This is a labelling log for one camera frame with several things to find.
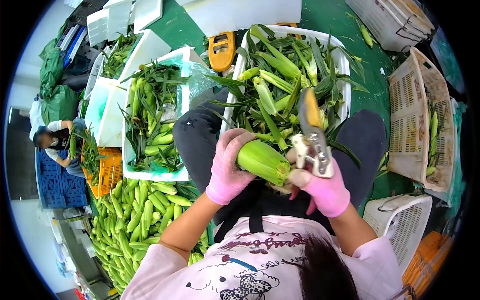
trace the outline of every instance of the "pink shirt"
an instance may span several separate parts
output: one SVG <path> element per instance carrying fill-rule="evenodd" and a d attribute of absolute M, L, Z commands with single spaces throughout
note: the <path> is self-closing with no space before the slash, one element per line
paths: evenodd
<path fill-rule="evenodd" d="M 302 299 L 298 268 L 307 233 L 328 239 L 355 281 L 361 299 L 389 299 L 402 289 L 402 274 L 388 237 L 344 255 L 319 223 L 290 216 L 264 216 L 263 233 L 251 234 L 240 218 L 221 243 L 191 266 L 176 252 L 152 245 L 121 300 Z"/>

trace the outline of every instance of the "green floor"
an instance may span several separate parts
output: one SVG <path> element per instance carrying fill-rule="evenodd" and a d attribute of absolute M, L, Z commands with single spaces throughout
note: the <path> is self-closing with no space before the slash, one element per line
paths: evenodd
<path fill-rule="evenodd" d="M 370 49 L 364 43 L 355 21 L 348 18 L 345 12 L 354 14 L 344 1 L 303 0 L 302 18 L 298 27 L 325 33 L 331 32 L 352 54 L 363 59 L 365 82 L 362 84 L 370 93 L 352 91 L 351 114 L 362 109 L 371 109 L 380 114 L 385 121 L 389 140 L 390 101 L 387 76 L 392 69 L 392 60 L 378 45 Z M 205 51 L 203 32 L 175 0 L 164 1 L 163 17 L 149 29 L 167 42 L 172 49 L 188 45 L 195 47 L 195 52 L 198 54 Z M 381 68 L 384 69 L 385 75 L 381 74 Z M 361 83 L 361 78 L 357 74 L 351 72 L 350 75 L 354 81 Z M 395 173 L 388 173 L 375 181 L 371 197 L 380 199 L 411 190 L 412 185 L 409 179 Z"/>

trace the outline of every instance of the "pink glove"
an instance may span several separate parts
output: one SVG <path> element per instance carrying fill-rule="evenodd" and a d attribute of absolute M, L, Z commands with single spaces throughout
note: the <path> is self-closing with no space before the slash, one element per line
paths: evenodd
<path fill-rule="evenodd" d="M 295 169 L 290 173 L 288 180 L 300 189 L 312 195 L 307 215 L 311 215 L 317 208 L 322 215 L 334 218 L 341 215 L 350 203 L 350 192 L 345 188 L 342 173 L 334 158 L 334 172 L 332 178 L 325 179 L 312 175 L 307 170 Z M 292 192 L 290 200 L 293 200 L 297 193 Z"/>
<path fill-rule="evenodd" d="M 236 128 L 225 132 L 216 144 L 212 177 L 205 190 L 213 202 L 228 205 L 255 179 L 256 175 L 240 171 L 236 163 L 240 149 L 255 138 L 255 134 Z"/>

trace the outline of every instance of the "orange crate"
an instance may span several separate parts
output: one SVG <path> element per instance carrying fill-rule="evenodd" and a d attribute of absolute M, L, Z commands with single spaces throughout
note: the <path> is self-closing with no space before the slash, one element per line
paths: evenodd
<path fill-rule="evenodd" d="M 88 185 L 92 189 L 92 193 L 96 199 L 100 199 L 101 196 L 109 194 L 110 190 L 113 190 L 115 188 L 117 182 L 123 179 L 121 151 L 117 148 L 103 149 L 98 147 L 98 153 L 100 155 L 106 155 L 109 157 L 100 159 L 98 186 L 92 186 L 91 181 L 93 175 L 90 174 L 90 176 L 88 176 Z M 83 171 L 86 177 L 87 170 L 83 169 Z"/>
<path fill-rule="evenodd" d="M 420 297 L 435 279 L 452 248 L 453 239 L 447 237 L 441 241 L 441 237 L 440 233 L 433 231 L 423 238 L 412 262 L 403 274 L 403 284 L 411 284 L 417 297 Z"/>

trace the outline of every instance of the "blue pallet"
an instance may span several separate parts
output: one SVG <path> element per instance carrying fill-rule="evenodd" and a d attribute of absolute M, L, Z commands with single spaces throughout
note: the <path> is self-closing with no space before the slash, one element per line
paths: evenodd
<path fill-rule="evenodd" d="M 37 152 L 36 171 L 40 200 L 45 209 L 73 208 L 88 205 L 85 179 L 71 175 L 51 159 L 45 150 Z M 66 159 L 68 151 L 59 151 Z"/>

